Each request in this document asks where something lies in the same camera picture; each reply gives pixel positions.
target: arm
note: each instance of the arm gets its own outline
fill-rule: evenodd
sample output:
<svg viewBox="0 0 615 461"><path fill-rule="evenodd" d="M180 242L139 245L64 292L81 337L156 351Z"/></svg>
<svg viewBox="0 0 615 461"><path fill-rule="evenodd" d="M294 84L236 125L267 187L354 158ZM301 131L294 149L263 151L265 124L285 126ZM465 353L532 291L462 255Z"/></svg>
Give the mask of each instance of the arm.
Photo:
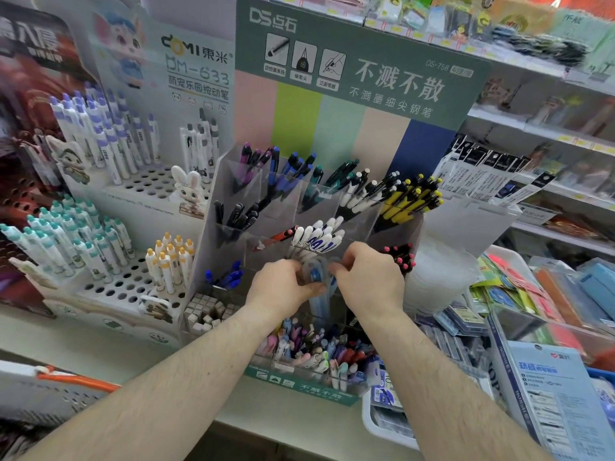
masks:
<svg viewBox="0 0 615 461"><path fill-rule="evenodd" d="M299 286L301 265L268 263L231 318L73 417L22 461L166 461L188 455L241 377L259 343L322 283Z"/></svg>
<svg viewBox="0 0 615 461"><path fill-rule="evenodd" d="M342 263L330 265L386 364L427 460L552 461L404 313L404 279L391 256L353 243Z"/></svg>

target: counter top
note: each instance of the counter top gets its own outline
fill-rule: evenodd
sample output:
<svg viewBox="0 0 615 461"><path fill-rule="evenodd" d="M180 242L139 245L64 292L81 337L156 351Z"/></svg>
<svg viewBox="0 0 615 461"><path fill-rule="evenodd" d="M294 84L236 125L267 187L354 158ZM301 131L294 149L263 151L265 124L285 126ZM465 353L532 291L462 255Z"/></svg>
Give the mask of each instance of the counter top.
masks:
<svg viewBox="0 0 615 461"><path fill-rule="evenodd" d="M0 307L0 349L115 384L126 383L172 353L112 330L7 307ZM360 402L347 408L245 376L216 420L334 460L423 459L418 451L368 433Z"/></svg>

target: hand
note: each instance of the hand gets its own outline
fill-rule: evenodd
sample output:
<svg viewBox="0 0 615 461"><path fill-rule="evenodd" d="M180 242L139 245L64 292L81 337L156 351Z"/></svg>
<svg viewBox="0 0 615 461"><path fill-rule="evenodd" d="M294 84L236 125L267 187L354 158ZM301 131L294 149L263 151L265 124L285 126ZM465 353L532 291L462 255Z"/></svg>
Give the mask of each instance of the hand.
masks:
<svg viewBox="0 0 615 461"><path fill-rule="evenodd" d="M329 263L346 305L359 322L402 309L404 276L393 257L365 243L352 243L341 263Z"/></svg>
<svg viewBox="0 0 615 461"><path fill-rule="evenodd" d="M283 259L266 263L252 280L245 300L246 306L261 309L271 319L272 328L297 312L299 306L309 298L327 292L327 287L320 282L300 286L297 272L301 272L299 262Z"/></svg>

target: pen refill package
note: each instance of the pen refill package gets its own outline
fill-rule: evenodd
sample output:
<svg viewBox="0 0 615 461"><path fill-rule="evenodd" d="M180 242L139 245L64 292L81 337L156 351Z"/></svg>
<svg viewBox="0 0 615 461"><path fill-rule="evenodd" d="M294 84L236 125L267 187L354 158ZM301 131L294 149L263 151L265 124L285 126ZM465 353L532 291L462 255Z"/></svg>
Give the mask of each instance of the pen refill package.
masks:
<svg viewBox="0 0 615 461"><path fill-rule="evenodd" d="M303 279L305 283L320 281L327 286L327 292L309 300L310 311L314 317L329 321L331 318L331 296L337 289L335 277L329 274L327 259L313 257L303 264Z"/></svg>

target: person's left hand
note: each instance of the person's left hand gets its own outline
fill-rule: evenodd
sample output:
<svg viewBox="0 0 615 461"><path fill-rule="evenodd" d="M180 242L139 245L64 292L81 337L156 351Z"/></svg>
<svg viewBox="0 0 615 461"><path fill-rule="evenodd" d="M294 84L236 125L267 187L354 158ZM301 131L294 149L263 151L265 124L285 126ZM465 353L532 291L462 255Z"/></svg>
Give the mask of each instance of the person's left hand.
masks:
<svg viewBox="0 0 615 461"><path fill-rule="evenodd" d="M301 276L301 264L295 260L266 263L252 280L246 306L261 310L274 327L297 312L309 298L327 292L327 287L320 282L300 286L297 273Z"/></svg>

